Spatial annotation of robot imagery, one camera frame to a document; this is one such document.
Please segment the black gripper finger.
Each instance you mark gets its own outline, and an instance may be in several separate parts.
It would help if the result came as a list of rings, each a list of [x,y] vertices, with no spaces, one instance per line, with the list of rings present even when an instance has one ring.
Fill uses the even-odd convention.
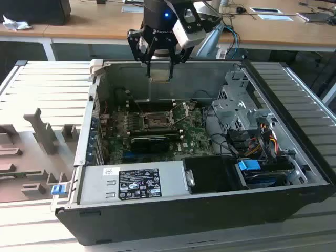
[[[151,59],[158,45],[158,38],[152,28],[128,31],[128,43],[134,60],[146,64],[146,76],[150,77]]]
[[[185,63],[191,54],[191,49],[182,49],[178,54],[176,53],[176,43],[173,39],[167,38],[166,39],[166,46],[169,53],[170,58],[170,66],[169,66],[169,78],[173,78],[173,70],[174,66],[178,65],[179,63]]]

